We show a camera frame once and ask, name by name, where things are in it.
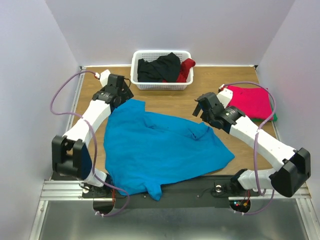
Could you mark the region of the blue t shirt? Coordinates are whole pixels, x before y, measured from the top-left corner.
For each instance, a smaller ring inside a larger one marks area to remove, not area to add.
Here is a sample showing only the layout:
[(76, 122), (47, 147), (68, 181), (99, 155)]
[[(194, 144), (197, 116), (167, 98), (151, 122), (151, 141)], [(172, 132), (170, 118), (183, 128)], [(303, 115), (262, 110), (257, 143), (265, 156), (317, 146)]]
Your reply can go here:
[(147, 192), (156, 201), (162, 185), (225, 168), (234, 154), (204, 123), (146, 111), (131, 99), (107, 121), (105, 169), (122, 194)]

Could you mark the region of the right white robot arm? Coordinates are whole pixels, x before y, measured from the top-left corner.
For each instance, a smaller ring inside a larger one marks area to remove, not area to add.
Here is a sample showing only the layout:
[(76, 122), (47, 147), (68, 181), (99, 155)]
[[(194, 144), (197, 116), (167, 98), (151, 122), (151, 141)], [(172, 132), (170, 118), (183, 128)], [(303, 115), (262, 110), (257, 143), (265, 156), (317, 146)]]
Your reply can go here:
[(243, 141), (272, 166), (271, 169), (242, 169), (231, 179), (230, 189), (235, 195), (247, 190), (275, 190), (284, 197), (292, 197), (311, 177), (311, 154), (305, 148), (290, 147), (260, 129), (243, 111), (230, 106), (232, 92), (208, 92), (196, 99), (193, 116), (210, 126), (225, 131)]

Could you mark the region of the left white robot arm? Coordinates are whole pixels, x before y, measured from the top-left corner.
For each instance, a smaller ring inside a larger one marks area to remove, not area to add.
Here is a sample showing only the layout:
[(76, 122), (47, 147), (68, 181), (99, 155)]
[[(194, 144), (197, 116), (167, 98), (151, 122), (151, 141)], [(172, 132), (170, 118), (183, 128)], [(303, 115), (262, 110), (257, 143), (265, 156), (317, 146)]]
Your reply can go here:
[(93, 94), (83, 114), (72, 113), (79, 119), (63, 135), (57, 135), (51, 142), (52, 170), (62, 176), (73, 177), (85, 184), (94, 186), (100, 197), (111, 193), (108, 175), (96, 169), (97, 153), (91, 157), (88, 146), (90, 142), (97, 145), (95, 133), (100, 125), (113, 111), (133, 98), (133, 93), (123, 75), (94, 73), (102, 88)]

